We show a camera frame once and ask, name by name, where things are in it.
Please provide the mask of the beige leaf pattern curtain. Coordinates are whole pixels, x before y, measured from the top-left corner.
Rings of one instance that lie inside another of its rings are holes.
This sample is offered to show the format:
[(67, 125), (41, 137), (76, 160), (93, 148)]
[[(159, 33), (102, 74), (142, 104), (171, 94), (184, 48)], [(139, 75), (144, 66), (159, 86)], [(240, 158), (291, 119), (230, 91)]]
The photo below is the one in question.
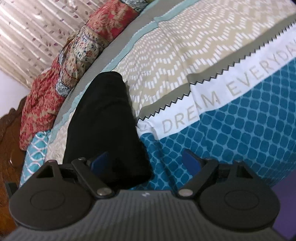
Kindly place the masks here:
[(1, 1), (1, 71), (27, 88), (105, 1)]

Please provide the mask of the black pants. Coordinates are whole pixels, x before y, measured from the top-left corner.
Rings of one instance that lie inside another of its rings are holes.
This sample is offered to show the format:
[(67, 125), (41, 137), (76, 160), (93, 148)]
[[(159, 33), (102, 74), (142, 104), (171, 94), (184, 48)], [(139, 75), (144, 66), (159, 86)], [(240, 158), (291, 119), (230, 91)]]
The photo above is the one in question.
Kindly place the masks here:
[(131, 189), (154, 176), (126, 85), (117, 72), (97, 75), (72, 116), (63, 163), (78, 158), (94, 159), (94, 173), (111, 189)]

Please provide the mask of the carved wooden headboard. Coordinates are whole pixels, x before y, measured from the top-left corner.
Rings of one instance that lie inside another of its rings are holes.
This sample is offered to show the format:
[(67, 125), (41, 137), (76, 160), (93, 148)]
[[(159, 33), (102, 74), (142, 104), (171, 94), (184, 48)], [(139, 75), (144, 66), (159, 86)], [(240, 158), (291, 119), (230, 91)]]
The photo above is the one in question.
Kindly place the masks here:
[(25, 100), (23, 98), (17, 109), (12, 108), (1, 117), (1, 239), (16, 228), (9, 212), (6, 184), (20, 182), (25, 152), (19, 148), (19, 136)]

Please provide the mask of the teal wave pattern pillow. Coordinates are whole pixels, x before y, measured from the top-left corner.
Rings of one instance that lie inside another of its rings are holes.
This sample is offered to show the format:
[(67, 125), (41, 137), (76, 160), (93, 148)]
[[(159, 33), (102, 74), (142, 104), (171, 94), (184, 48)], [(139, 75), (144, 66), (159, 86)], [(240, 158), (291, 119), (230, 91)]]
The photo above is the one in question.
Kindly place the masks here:
[(50, 135), (51, 131), (44, 131), (33, 137), (26, 151), (19, 187), (44, 164)]

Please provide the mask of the red floral patchwork quilt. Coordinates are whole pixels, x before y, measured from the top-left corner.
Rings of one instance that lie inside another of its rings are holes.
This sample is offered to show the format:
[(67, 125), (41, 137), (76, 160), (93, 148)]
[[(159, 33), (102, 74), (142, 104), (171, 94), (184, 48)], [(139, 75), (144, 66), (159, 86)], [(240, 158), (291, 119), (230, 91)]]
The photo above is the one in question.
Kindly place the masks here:
[(71, 90), (109, 44), (150, 1), (107, 1), (67, 40), (51, 67), (33, 82), (23, 106), (19, 147), (25, 151), (37, 132), (52, 128)]

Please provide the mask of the patterned bedsheet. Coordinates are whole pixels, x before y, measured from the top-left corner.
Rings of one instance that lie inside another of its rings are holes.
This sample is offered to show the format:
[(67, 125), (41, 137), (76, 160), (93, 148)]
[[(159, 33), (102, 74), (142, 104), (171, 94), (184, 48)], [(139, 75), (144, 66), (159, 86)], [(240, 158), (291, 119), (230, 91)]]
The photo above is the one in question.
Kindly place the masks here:
[(186, 183), (184, 149), (243, 160), (270, 185), (295, 169), (292, 1), (156, 1), (70, 92), (50, 130), (45, 162), (62, 162), (77, 105), (106, 71), (120, 73), (129, 88), (155, 174), (144, 189)]

